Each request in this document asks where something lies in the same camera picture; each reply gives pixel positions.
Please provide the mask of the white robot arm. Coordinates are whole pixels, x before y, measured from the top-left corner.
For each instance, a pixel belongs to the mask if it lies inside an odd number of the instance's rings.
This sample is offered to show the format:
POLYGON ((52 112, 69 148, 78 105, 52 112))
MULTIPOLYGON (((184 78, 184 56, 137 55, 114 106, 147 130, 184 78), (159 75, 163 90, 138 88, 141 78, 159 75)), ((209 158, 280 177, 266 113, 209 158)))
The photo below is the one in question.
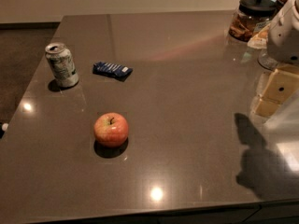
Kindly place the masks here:
POLYGON ((271 21, 266 53, 259 64, 269 72, 261 75, 253 112, 271 117, 299 88, 298 0, 288 0, 271 21))

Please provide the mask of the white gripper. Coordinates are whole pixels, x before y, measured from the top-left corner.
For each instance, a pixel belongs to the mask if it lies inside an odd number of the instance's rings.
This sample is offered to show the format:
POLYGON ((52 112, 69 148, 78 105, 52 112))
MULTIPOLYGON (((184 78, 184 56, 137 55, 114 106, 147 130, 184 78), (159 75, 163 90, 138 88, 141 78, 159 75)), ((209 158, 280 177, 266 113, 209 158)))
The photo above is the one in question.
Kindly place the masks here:
POLYGON ((276 16, 268 33, 267 52, 283 65, 262 73, 253 102, 256 115, 269 118, 299 89, 299 20, 296 15, 276 16))

